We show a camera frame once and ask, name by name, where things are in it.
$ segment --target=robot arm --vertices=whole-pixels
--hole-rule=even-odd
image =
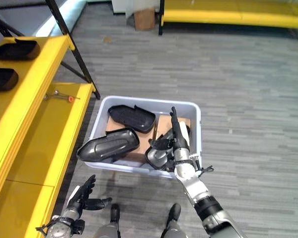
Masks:
[[[193,160],[190,159],[189,146],[182,135],[174,107],[170,115],[174,137],[171,142],[175,164],[174,173],[202,220],[205,231],[211,238],[246,238],[233,218],[221,207],[196,175]]]
[[[85,227],[85,221],[80,219],[83,209],[100,210],[112,201],[111,197],[106,199],[88,198],[95,186],[95,181],[95,175],[92,175],[82,186],[77,186],[62,214],[53,216],[47,225],[37,227],[36,230],[47,238],[70,238],[74,234],[81,235]]]

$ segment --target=yellow shelf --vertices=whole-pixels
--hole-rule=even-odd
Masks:
[[[94,88],[88,83],[55,83],[48,92],[55,89],[80,99],[42,101],[0,193],[0,238],[6,230],[5,238],[40,237],[35,227],[52,215]]]
[[[13,68],[19,75],[15,88],[0,92],[0,190],[65,52],[72,47],[68,36],[17,38],[36,40],[41,53],[31,61],[0,60],[0,67]],[[8,37],[1,44],[13,41]]]
[[[92,84],[55,83],[49,92],[76,96],[73,103],[51,98],[43,101],[10,169],[7,179],[47,186],[62,182],[80,124],[92,92]]]
[[[252,0],[165,0],[163,22],[298,28],[298,3]]]
[[[0,238],[38,238],[53,187],[6,181],[0,193]]]

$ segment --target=gray carpet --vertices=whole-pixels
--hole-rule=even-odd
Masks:
[[[191,101],[202,111],[202,179],[249,238],[298,238],[298,39],[287,29],[204,25],[136,32],[108,4],[85,8],[73,37],[98,90],[108,95]],[[112,38],[111,44],[103,38]],[[66,61],[74,63],[71,54]],[[77,80],[63,68],[56,80]],[[91,99],[76,146],[86,141],[100,101]],[[91,197],[121,205],[123,238],[160,237],[174,202],[190,238],[207,234],[176,180],[87,167],[73,157],[67,190],[96,174]],[[84,211],[81,238],[109,221],[109,208]]]

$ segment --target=white plastic bin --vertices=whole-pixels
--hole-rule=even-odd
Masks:
[[[180,101],[166,101],[146,98],[131,98],[121,96],[108,96],[103,99],[99,112],[94,123],[91,135],[89,139],[95,139],[105,136],[105,130],[109,119],[108,109],[115,105],[126,105],[134,107],[137,105],[147,111],[155,113],[157,116],[162,114],[169,114],[171,107],[175,106],[178,117],[190,119],[190,153],[198,154],[200,165],[201,152],[202,152],[202,139],[201,139],[201,111],[200,108],[190,102]],[[110,163],[111,159],[106,159],[102,162],[85,162],[88,166],[93,168],[115,170],[129,173],[141,173],[151,176],[160,176],[166,178],[174,178],[174,173],[167,171],[155,170],[149,164],[142,164],[138,162],[118,160],[114,163]]]

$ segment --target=cardboard box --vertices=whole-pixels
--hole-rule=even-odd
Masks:
[[[134,13],[136,31],[150,30],[154,28],[154,7]]]
[[[122,128],[125,128],[125,126],[120,123],[115,122],[111,117],[109,117],[106,131],[118,130],[118,129],[122,129]],[[140,145],[136,150],[129,152],[122,159],[146,163],[145,152],[150,147],[148,140],[153,139],[154,132],[155,132],[155,126],[151,129],[150,132],[148,132],[146,134],[136,131],[136,134],[139,138]]]
[[[178,118],[178,121],[184,121],[184,123],[190,127],[190,119],[188,118]],[[166,134],[172,128],[171,116],[169,115],[160,115],[158,119],[157,132],[155,139],[157,140],[161,135]]]

